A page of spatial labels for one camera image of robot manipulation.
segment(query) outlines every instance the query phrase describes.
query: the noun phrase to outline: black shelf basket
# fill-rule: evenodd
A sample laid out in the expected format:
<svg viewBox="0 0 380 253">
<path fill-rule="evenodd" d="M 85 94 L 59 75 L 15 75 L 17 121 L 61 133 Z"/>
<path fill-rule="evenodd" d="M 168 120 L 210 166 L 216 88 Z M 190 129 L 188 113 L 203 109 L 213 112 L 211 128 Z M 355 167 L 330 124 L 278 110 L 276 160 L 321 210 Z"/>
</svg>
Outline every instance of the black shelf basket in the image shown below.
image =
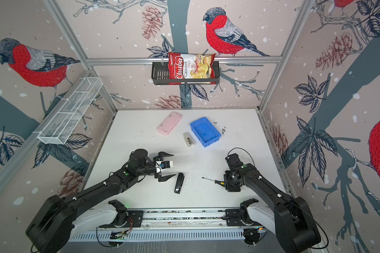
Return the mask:
<svg viewBox="0 0 380 253">
<path fill-rule="evenodd" d="M 169 79 L 168 63 L 162 65 L 161 62 L 152 62 L 152 80 L 154 85 L 169 85 L 169 83 L 177 84 L 219 84 L 220 83 L 220 68 L 218 62 L 213 62 L 212 68 L 216 78 L 183 78 L 183 79 Z"/>
</svg>

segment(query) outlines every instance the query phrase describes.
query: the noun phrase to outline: white table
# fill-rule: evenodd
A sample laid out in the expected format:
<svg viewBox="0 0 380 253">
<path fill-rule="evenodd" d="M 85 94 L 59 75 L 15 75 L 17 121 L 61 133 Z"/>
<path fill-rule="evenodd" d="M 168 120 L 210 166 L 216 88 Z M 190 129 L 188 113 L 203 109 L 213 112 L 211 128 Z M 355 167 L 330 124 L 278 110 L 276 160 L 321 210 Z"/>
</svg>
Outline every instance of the white table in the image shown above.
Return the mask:
<svg viewBox="0 0 380 253">
<path fill-rule="evenodd" d="M 182 114 L 183 118 L 169 135 L 158 133 L 156 128 L 172 111 Z M 207 117 L 211 123 L 216 122 L 213 125 L 219 132 L 225 129 L 219 141 L 206 148 L 190 128 L 190 123 L 201 117 Z M 183 138 L 185 132 L 192 136 L 196 145 L 187 147 Z M 223 181 L 224 171 L 228 170 L 225 157 L 234 147 L 247 150 L 262 175 L 284 191 L 254 109 L 118 111 L 86 188 L 106 179 L 110 172 L 120 169 L 135 149 L 146 149 L 148 153 L 164 151 L 174 155 L 168 158 L 174 161 L 174 167 L 162 172 L 162 176 L 179 172 L 184 174 L 180 194 L 174 193 L 177 176 L 166 182 L 158 182 L 154 176 L 146 176 L 142 182 L 98 206 L 116 199 L 132 209 L 238 208 L 244 200 L 260 198 L 246 186 L 242 186 L 241 192 L 227 192 L 224 187 L 201 178 L 203 176 Z M 244 164 L 252 163 L 243 150 L 235 149 L 232 153 L 234 152 Z"/>
</svg>

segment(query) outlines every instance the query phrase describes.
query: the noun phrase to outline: screwdriver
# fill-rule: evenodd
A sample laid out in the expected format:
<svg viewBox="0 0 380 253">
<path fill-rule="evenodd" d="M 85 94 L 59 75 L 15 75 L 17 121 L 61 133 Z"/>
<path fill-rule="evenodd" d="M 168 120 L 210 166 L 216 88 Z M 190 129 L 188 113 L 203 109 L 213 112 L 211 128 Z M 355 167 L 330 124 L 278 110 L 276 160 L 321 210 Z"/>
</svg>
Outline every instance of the screwdriver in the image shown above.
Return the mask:
<svg viewBox="0 0 380 253">
<path fill-rule="evenodd" d="M 225 187 L 225 183 L 223 181 L 212 180 L 212 179 L 208 179 L 208 178 L 205 178 L 205 177 L 201 177 L 201 178 L 213 181 L 214 183 L 216 183 L 218 185 L 221 185 L 222 187 Z"/>
</svg>

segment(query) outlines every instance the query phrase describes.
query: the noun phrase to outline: bird head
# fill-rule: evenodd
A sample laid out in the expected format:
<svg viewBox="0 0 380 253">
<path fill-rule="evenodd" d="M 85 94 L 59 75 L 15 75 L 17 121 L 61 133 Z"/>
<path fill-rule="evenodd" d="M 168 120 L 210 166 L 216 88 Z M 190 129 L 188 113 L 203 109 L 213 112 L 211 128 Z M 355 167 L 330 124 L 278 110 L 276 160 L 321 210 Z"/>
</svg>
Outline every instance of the bird head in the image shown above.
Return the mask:
<svg viewBox="0 0 380 253">
<path fill-rule="evenodd" d="M 214 18 L 220 15 L 226 15 L 224 9 L 220 7 L 213 7 L 205 13 L 203 21 L 206 21 L 208 24 L 211 25 L 211 23 L 214 21 Z"/>
<path fill-rule="evenodd" d="M 0 63 L 4 64 L 8 62 L 9 64 L 14 64 L 14 57 L 12 50 L 20 45 L 18 40 L 12 38 L 5 38 L 0 41 Z"/>
</svg>

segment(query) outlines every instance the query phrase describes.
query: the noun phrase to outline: gray floor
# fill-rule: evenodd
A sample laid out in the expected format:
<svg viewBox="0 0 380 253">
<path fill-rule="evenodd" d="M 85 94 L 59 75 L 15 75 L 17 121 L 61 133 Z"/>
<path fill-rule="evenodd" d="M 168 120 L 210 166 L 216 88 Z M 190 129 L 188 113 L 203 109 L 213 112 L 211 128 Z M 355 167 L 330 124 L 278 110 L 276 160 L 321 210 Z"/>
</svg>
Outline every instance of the gray floor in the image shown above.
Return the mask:
<svg viewBox="0 0 380 253">
<path fill-rule="evenodd" d="M 276 236 L 268 232 L 256 246 L 243 240 L 206 240 L 170 242 L 127 242 L 117 248 L 106 248 L 98 242 L 68 242 L 61 253 L 284 253 Z"/>
</svg>

